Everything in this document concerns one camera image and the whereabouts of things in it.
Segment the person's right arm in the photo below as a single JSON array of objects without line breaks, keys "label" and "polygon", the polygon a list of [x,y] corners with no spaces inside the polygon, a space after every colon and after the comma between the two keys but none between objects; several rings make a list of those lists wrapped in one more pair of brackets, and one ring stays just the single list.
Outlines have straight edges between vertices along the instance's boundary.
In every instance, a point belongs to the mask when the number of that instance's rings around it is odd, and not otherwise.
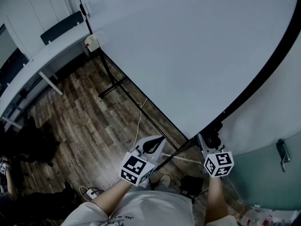
[{"label": "person's right arm", "polygon": [[6,167],[6,179],[8,182],[8,193],[9,197],[12,201],[16,201],[18,199],[18,194],[16,192],[16,188],[13,182],[13,179],[11,177],[10,168]]},{"label": "person's right arm", "polygon": [[228,209],[222,192],[222,181],[220,178],[210,178],[205,224],[227,215]]}]

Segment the power outlet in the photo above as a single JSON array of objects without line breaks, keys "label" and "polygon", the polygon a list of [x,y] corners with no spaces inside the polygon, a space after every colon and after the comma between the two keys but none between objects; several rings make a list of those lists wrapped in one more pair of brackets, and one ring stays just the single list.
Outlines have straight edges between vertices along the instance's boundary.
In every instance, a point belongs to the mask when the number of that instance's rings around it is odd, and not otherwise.
[{"label": "power outlet", "polygon": [[88,194],[88,196],[89,196],[90,198],[92,198],[92,199],[94,199],[94,198],[97,197],[96,193],[93,193],[93,191],[92,191],[91,189],[89,189],[89,190],[87,191],[87,194]]}]

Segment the person's hand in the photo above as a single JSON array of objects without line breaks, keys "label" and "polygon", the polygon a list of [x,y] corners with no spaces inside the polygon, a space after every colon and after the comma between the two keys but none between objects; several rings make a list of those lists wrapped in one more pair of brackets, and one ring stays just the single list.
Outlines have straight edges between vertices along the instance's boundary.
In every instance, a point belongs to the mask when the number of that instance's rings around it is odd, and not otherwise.
[{"label": "person's hand", "polygon": [[9,164],[9,159],[8,159],[7,157],[4,156],[4,157],[2,158],[2,160],[5,161],[5,162],[3,163],[3,166],[6,167],[6,169],[11,169],[11,165]]},{"label": "person's hand", "polygon": [[0,192],[1,192],[1,193],[4,193],[4,192],[5,192],[4,187],[3,187],[2,185],[0,185]]}]

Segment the black metal table leg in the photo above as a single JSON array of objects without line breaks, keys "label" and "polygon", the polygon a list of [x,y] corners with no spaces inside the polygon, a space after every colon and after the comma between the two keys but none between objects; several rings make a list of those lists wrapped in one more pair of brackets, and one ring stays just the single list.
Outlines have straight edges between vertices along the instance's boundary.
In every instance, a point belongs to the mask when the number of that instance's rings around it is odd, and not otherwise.
[{"label": "black metal table leg", "polygon": [[98,48],[98,49],[97,49],[97,52],[98,52],[98,54],[99,54],[99,57],[100,57],[100,59],[101,59],[101,61],[102,61],[103,66],[104,66],[104,68],[105,68],[105,70],[106,70],[106,72],[107,72],[107,74],[108,74],[108,76],[109,76],[109,78],[110,78],[110,81],[111,81],[112,85],[115,85],[115,78],[114,78],[114,76],[112,75],[112,73],[111,73],[110,70],[109,70],[109,67],[108,67],[108,65],[107,65],[107,62],[105,61],[105,58],[104,58],[104,56],[103,56],[103,51],[102,51],[102,49],[101,49],[101,48]]},{"label": "black metal table leg", "polygon": [[113,84],[110,87],[108,87],[105,91],[103,91],[102,93],[100,93],[98,95],[98,97],[100,97],[101,99],[103,99],[106,94],[108,94],[112,89],[114,89],[115,87],[117,87],[118,85],[120,85],[121,83],[123,83],[124,81],[126,81],[127,79],[128,79],[128,77],[122,78],[121,80],[119,80],[115,84]]},{"label": "black metal table leg", "polygon": [[165,135],[165,133],[156,125],[156,123],[148,116],[148,114],[135,102],[131,95],[123,88],[122,85],[119,85],[123,92],[130,98],[130,100],[135,104],[135,106],[141,111],[141,113],[152,123],[152,125],[166,138],[170,145],[178,151],[179,149],[173,144],[173,142]]}]

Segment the white table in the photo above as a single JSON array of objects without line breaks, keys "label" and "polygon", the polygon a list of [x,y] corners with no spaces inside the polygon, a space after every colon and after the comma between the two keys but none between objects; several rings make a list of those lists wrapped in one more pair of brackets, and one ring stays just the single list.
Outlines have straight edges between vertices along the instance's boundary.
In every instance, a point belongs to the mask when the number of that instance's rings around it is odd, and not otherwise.
[{"label": "white table", "polygon": [[43,72],[41,72],[41,70],[59,54],[64,52],[73,44],[80,42],[89,34],[90,33],[87,25],[85,22],[83,22],[46,45],[36,56],[34,56],[26,65],[24,65],[24,68],[15,76],[0,97],[0,117],[18,128],[21,127],[9,118],[3,117],[2,115],[19,91],[37,73],[39,73],[40,76],[51,87],[53,87],[60,95],[62,95],[62,92],[49,80],[49,78],[45,76]]},{"label": "white table", "polygon": [[297,0],[81,0],[102,50],[188,138],[244,91]]}]

